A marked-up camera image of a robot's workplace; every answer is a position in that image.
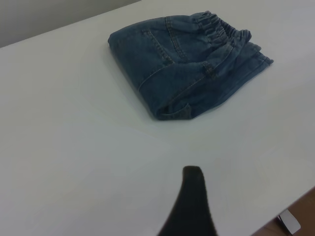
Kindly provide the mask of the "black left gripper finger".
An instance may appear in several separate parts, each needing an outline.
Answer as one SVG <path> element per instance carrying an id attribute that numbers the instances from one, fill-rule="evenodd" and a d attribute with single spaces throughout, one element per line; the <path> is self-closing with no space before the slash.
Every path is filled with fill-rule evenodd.
<path id="1" fill-rule="evenodd" d="M 160 236 L 216 236 L 206 184 L 198 166 L 185 166 L 181 189 Z"/>

